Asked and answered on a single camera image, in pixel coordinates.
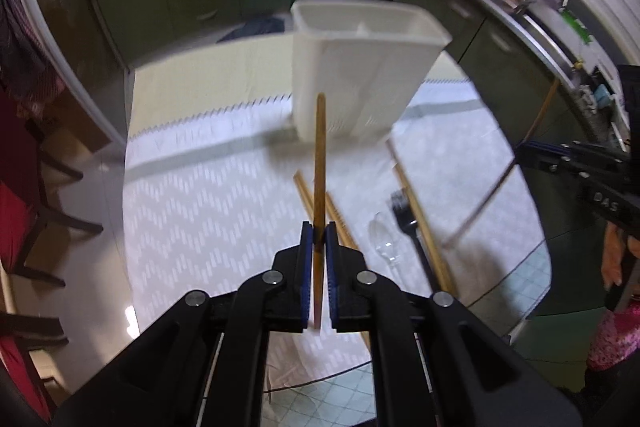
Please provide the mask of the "person's right hand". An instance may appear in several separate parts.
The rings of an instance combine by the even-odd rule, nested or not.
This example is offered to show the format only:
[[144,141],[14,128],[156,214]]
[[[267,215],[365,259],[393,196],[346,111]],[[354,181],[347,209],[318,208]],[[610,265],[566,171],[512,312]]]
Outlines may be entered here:
[[604,289],[609,291],[613,286],[623,282],[622,260],[628,247],[628,239],[614,223],[608,222],[604,233],[601,275]]

